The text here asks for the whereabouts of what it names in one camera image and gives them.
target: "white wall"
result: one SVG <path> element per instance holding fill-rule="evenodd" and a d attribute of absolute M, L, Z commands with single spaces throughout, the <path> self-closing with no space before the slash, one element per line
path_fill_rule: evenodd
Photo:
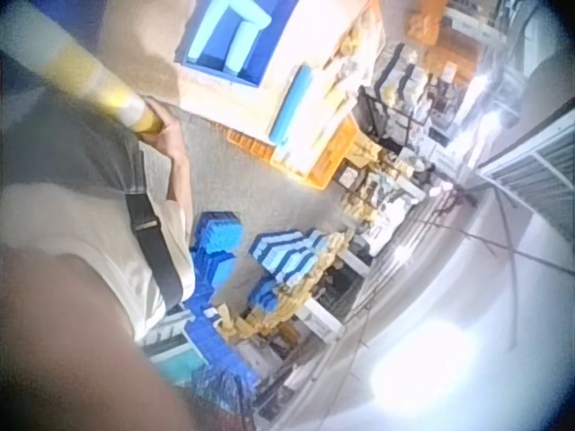
<path fill-rule="evenodd" d="M 504 242 L 496 200 L 487 199 L 485 205 L 487 211 L 475 219 L 472 230 Z M 526 217 L 523 208 L 513 209 L 509 203 L 505 207 L 520 250 L 573 266 L 570 245 L 544 220 L 536 215 Z M 527 258 L 516 256 L 516 263 L 519 297 L 515 348 L 509 346 L 514 315 L 509 255 L 464 240 L 425 294 L 400 319 L 381 328 L 372 339 L 364 339 L 367 346 L 360 348 L 355 360 L 352 352 L 361 333 L 349 335 L 304 407 L 282 429 L 538 429 L 575 378 L 575 278 Z M 434 292 L 439 294 L 433 305 L 419 307 L 425 310 L 419 313 L 418 303 L 429 304 Z M 393 350 L 391 340 L 404 335 L 406 325 L 396 322 L 411 322 L 413 329 L 437 319 L 453 323 L 473 342 L 471 368 L 458 387 L 431 411 L 414 418 L 395 417 L 375 401 L 370 386 L 374 366 Z"/>

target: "person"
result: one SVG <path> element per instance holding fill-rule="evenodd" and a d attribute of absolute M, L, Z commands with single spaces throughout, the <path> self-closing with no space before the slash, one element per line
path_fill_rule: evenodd
<path fill-rule="evenodd" d="M 4 132 L 0 241 L 33 248 L 74 271 L 78 289 L 95 289 L 106 313 L 134 340 L 166 313 L 163 290 L 132 224 L 126 196 L 148 196 L 181 299 L 195 286 L 188 252 L 193 218 L 190 160 L 181 126 L 146 100 L 164 122 L 157 136 L 140 138 L 171 164 L 167 198 L 146 191 L 137 137 L 79 101 L 47 89 L 31 112 Z"/>

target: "hand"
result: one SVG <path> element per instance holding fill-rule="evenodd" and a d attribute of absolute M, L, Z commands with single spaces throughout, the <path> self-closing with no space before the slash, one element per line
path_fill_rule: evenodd
<path fill-rule="evenodd" d="M 142 133 L 140 134 L 141 139 L 159 153 L 165 155 L 173 163 L 187 161 L 188 154 L 183 144 L 180 122 L 156 100 L 149 97 L 144 98 L 144 100 L 149 108 L 162 120 L 164 128 L 158 135 Z"/>

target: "shoulder strap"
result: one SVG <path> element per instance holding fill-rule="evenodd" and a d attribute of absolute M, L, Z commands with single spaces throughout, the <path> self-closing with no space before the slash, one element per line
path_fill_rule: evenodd
<path fill-rule="evenodd" d="M 152 276 L 164 298 L 165 310 L 181 301 L 183 286 L 162 234 L 160 219 L 146 193 L 126 195 L 130 224 Z"/>

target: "yellow tube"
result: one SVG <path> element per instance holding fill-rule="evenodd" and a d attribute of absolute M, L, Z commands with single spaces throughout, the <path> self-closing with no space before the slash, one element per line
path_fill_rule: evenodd
<path fill-rule="evenodd" d="M 96 57 L 25 0 L 0 16 L 0 49 L 57 88 L 82 98 L 137 133 L 158 133 L 162 121 Z"/>

